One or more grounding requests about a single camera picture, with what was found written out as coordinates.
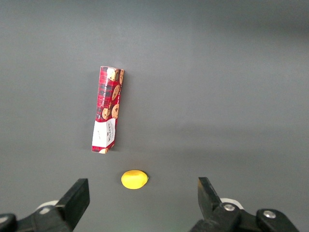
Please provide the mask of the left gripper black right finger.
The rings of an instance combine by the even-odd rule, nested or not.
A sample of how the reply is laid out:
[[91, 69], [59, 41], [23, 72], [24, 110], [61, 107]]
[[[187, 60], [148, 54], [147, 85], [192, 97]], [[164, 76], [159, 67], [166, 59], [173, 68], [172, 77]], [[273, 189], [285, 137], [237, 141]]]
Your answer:
[[198, 204], [203, 215], [191, 232], [297, 232], [282, 212], [262, 208], [252, 215], [233, 199], [220, 198], [206, 177], [198, 179]]

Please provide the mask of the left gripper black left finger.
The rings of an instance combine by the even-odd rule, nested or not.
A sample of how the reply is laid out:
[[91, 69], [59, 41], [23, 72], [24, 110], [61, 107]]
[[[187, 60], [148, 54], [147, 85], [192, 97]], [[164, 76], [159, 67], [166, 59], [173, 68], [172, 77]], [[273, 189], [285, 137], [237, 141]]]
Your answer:
[[13, 213], [0, 215], [2, 232], [72, 232], [90, 203], [87, 178], [78, 179], [59, 199], [41, 204], [18, 220]]

